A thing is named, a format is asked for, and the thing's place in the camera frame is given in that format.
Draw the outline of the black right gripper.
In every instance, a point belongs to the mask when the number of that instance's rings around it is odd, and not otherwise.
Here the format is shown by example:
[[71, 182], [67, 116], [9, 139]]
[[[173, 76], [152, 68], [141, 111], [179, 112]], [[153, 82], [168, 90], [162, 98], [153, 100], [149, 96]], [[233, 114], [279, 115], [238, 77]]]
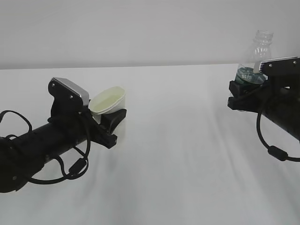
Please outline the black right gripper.
[[228, 107], [232, 110], [257, 113], [281, 113], [288, 103], [288, 83], [264, 82], [249, 84], [230, 81]]

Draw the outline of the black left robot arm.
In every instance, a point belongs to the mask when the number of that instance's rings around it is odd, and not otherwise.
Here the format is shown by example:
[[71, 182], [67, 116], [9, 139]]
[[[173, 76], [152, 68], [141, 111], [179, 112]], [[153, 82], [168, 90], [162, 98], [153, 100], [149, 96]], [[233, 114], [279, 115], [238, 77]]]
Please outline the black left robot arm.
[[[18, 191], [27, 183], [51, 185], [83, 176], [89, 168], [92, 143], [108, 149], [117, 143], [113, 134], [125, 119], [126, 109], [105, 114], [97, 123], [89, 112], [50, 117], [48, 123], [27, 133], [0, 139], [0, 191]], [[58, 161], [62, 176], [52, 180], [33, 178], [51, 160]]]

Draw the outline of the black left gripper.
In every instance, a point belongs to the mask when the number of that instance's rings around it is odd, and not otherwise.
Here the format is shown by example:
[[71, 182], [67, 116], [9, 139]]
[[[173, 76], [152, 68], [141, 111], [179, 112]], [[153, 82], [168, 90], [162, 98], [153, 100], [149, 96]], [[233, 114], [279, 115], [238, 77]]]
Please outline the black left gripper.
[[92, 117], [90, 112], [75, 112], [75, 143], [80, 144], [87, 140], [87, 131], [90, 141], [100, 144], [108, 149], [117, 143], [117, 136], [112, 133], [125, 119], [127, 109], [120, 109], [112, 113], [101, 115], [101, 125]]

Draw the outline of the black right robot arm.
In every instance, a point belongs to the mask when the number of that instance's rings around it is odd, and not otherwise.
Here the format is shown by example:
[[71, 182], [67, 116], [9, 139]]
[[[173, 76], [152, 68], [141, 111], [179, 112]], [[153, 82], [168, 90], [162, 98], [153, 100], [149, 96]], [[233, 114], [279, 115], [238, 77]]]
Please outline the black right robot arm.
[[227, 106], [259, 113], [295, 139], [300, 139], [300, 76], [270, 76], [263, 84], [230, 81]]

